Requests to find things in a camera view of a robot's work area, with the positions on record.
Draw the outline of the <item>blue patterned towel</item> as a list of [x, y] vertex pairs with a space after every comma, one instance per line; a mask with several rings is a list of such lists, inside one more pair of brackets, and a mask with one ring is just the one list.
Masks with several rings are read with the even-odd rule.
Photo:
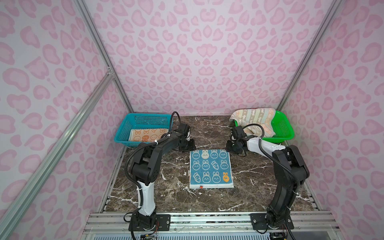
[[230, 154], [226, 150], [190, 152], [190, 189], [233, 188]]

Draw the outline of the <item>orange bear pattern towel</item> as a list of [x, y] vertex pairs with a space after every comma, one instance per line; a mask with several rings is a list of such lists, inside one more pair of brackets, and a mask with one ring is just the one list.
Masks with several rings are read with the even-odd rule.
[[168, 129], [132, 129], [129, 135], [130, 142], [150, 143], [159, 140]]

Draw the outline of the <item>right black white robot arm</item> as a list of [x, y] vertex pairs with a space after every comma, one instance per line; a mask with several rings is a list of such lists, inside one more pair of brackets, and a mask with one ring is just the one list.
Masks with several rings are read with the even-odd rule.
[[309, 178], [310, 171], [295, 145], [277, 145], [260, 137], [248, 136], [228, 140], [226, 151], [234, 154], [253, 152], [273, 162], [277, 188], [266, 212], [266, 224], [276, 229], [288, 220], [291, 206], [299, 193], [299, 188]]

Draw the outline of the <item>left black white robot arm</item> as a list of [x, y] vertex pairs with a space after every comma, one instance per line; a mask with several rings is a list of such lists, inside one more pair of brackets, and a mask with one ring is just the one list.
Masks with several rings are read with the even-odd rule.
[[176, 130], [163, 134], [159, 140], [139, 144], [125, 163], [125, 175], [136, 185], [138, 192], [138, 209], [132, 218], [146, 228], [151, 228], [156, 221], [154, 182], [160, 174], [162, 157], [173, 150], [194, 151], [196, 145], [190, 134], [191, 127], [181, 123]]

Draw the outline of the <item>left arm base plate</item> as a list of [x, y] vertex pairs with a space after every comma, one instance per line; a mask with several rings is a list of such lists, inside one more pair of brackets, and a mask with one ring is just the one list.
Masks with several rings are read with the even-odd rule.
[[171, 215], [153, 213], [150, 216], [144, 216], [140, 213], [134, 213], [130, 219], [129, 230], [134, 232], [169, 231], [170, 223]]

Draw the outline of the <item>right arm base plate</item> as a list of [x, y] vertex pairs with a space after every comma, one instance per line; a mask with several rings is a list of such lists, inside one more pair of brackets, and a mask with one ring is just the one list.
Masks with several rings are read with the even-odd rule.
[[283, 230], [285, 228], [293, 230], [294, 223], [290, 215], [275, 216], [270, 212], [250, 214], [253, 230], [270, 231]]

